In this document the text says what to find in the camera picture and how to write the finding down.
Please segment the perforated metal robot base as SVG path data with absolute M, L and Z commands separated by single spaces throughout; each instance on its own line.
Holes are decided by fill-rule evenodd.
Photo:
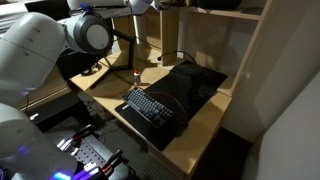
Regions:
M 133 176 L 122 151 L 107 149 L 91 125 L 84 128 L 57 125 L 46 135 L 80 164 L 80 170 L 71 180 L 129 180 Z

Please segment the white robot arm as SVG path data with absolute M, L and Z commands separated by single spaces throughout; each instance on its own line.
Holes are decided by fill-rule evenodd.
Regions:
M 77 174 L 75 157 L 61 151 L 16 105 L 47 78 L 67 49 L 88 54 L 112 47 L 107 18 L 141 15 L 160 0 L 67 0 L 82 10 L 56 21 L 28 12 L 0 39 L 0 164 L 22 180 L 66 180 Z

